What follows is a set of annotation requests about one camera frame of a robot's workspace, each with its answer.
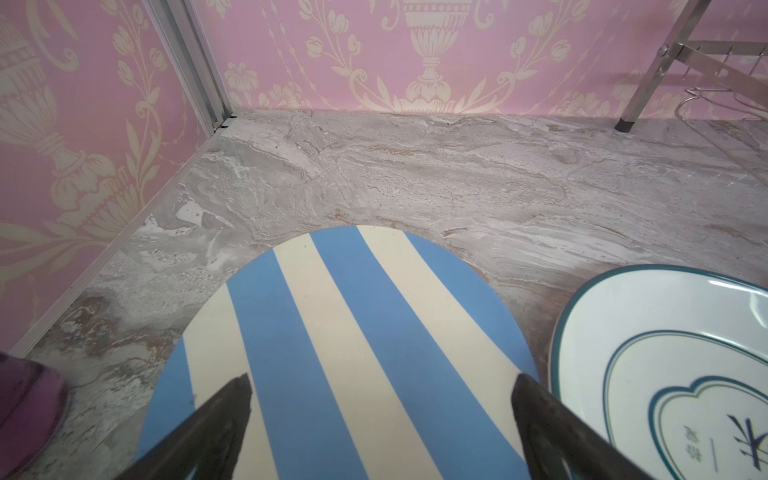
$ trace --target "white plate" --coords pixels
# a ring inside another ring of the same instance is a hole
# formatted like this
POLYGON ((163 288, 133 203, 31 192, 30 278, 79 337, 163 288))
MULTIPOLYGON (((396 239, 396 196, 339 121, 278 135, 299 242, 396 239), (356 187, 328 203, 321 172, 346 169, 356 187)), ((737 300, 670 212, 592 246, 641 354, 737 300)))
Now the white plate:
POLYGON ((767 353, 765 289, 685 267, 629 266, 568 302, 550 387, 659 480, 768 478, 767 353))

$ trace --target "gray marble surface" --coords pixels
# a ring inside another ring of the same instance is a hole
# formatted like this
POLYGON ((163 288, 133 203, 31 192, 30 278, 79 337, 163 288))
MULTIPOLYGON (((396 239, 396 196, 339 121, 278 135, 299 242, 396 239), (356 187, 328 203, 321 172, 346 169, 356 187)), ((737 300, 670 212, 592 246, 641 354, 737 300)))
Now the gray marble surface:
MULTIPOLYGON (((678 121, 265 111, 239 118, 30 357, 72 385, 23 479, 108 479, 135 455, 184 327, 233 273, 302 233, 395 227, 470 263, 546 378, 554 323, 585 281, 675 263, 768 285, 768 188, 678 121)), ((765 123, 702 125, 768 177, 765 123)))

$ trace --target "blue and white striped board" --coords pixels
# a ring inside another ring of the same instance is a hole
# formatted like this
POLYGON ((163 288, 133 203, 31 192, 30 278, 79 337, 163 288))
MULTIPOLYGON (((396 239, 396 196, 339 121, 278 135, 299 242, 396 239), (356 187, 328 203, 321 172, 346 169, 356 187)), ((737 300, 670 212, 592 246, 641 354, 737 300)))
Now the blue and white striped board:
POLYGON ((529 478, 510 406, 523 335, 466 263, 383 227, 302 235, 200 309, 139 456, 235 376, 254 391, 236 480, 529 478))

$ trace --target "metal rack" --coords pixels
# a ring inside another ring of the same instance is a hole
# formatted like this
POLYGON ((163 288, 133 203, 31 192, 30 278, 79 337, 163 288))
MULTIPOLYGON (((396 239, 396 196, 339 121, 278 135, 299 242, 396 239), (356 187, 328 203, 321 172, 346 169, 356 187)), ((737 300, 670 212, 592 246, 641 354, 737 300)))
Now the metal rack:
MULTIPOLYGON (((667 36, 667 40, 661 48, 659 48, 658 56, 654 59, 653 63, 648 68, 648 71, 646 71, 645 76, 643 76, 640 84, 637 86, 637 90, 634 92, 632 99, 624 109, 621 119, 616 124, 616 130, 626 133, 632 128, 632 125, 634 125, 634 122, 640 117, 640 114, 650 100, 650 97, 654 94, 656 88, 661 83, 661 80, 675 61, 687 65, 688 70, 692 68, 701 73, 704 78, 722 86, 722 88, 688 89, 686 91, 692 95, 692 98, 687 99, 684 103, 698 98, 704 98, 705 100, 711 101, 710 99, 705 98, 701 93, 705 91, 719 91, 733 92, 736 101, 748 108, 765 111, 764 108, 768 107, 768 84, 752 76, 752 73, 754 73, 755 68, 763 56, 768 55, 768 42, 691 41, 688 39, 711 2, 712 0, 688 0, 685 8, 680 13, 680 17, 677 19, 674 27, 672 27, 672 30, 667 36), (718 61, 709 55, 726 55, 726 58, 724 61, 718 61), (727 65, 728 58, 732 55, 756 56, 757 60, 752 71, 749 74, 746 74, 727 65), (739 95, 755 102, 756 105, 748 104, 746 101, 739 99, 739 95)), ((743 113, 753 113, 752 111, 745 111, 729 105, 719 104, 714 101, 712 103, 725 108, 731 108, 732 110, 742 111, 743 113)), ((684 120, 680 116, 679 110, 680 106, 678 106, 675 114, 678 118, 684 120)), ((690 123, 687 121, 686 123, 696 130, 690 123)))
POLYGON ((723 145, 720 144, 720 142, 713 140, 707 134, 696 128, 696 125, 694 125, 690 120, 687 118, 684 118, 683 115, 680 113, 680 109, 688 103, 689 101, 694 100, 705 100, 710 102, 711 104, 718 105, 720 107, 729 108, 730 110, 739 111, 745 114, 752 114, 758 117, 758 119, 765 119, 763 117, 760 117, 756 115, 755 111, 762 111, 768 113, 767 110, 764 108, 757 107, 756 105, 750 105, 747 104, 745 101, 742 101, 739 99, 738 94, 730 90, 729 88, 699 88, 699 87, 692 87, 692 88, 686 88, 685 92, 690 95, 690 97, 686 98, 682 102, 680 102, 675 108, 674 115, 677 117, 678 120, 682 121, 684 124, 686 124, 691 130, 698 133, 701 137, 704 137, 705 140, 710 142, 712 145, 714 145, 717 150, 723 152, 732 162, 734 162, 739 167, 742 167, 745 171, 747 171, 749 174, 751 174, 753 177, 755 177, 761 184, 768 187, 768 179, 766 179, 761 173, 756 171, 754 168, 752 168, 746 161, 744 161, 742 158, 739 158, 738 156, 732 154, 727 148, 725 148, 723 145), (743 104, 752 110, 744 110, 742 108, 734 107, 733 105, 726 105, 723 103, 720 103, 719 101, 715 101, 712 98, 707 98, 704 96, 707 92, 724 92, 724 93, 733 93, 733 99, 737 101, 740 104, 743 104))

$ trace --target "pink wallpaper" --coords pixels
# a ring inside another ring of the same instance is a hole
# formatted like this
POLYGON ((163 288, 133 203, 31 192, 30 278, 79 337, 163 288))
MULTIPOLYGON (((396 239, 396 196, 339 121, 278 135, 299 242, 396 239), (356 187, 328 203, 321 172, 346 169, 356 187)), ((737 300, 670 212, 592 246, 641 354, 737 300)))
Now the pink wallpaper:
POLYGON ((0 350, 205 140, 141 0, 0 6, 0 350))
MULTIPOLYGON (((620 115, 684 3, 194 0, 239 109, 578 117, 620 115)), ((714 0, 694 38, 767 40, 766 25, 764 0, 714 0)), ((673 115, 683 71, 646 116, 673 115)), ((733 116, 704 101, 684 113, 733 116)))

